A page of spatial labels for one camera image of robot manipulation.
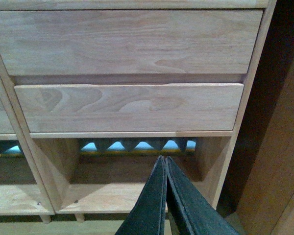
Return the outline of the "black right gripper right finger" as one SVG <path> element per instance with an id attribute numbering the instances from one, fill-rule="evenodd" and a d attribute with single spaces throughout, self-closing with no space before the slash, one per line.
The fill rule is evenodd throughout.
<path id="1" fill-rule="evenodd" d="M 179 235 L 237 235 L 238 232 L 207 202 L 171 157 L 167 157 L 168 210 Z"/>

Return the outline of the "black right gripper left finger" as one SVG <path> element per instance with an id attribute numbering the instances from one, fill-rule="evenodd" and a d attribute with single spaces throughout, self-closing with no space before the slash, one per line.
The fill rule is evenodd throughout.
<path id="1" fill-rule="evenodd" d="M 133 209 L 117 235 L 163 235 L 166 216 L 167 172 L 159 156 Z"/>

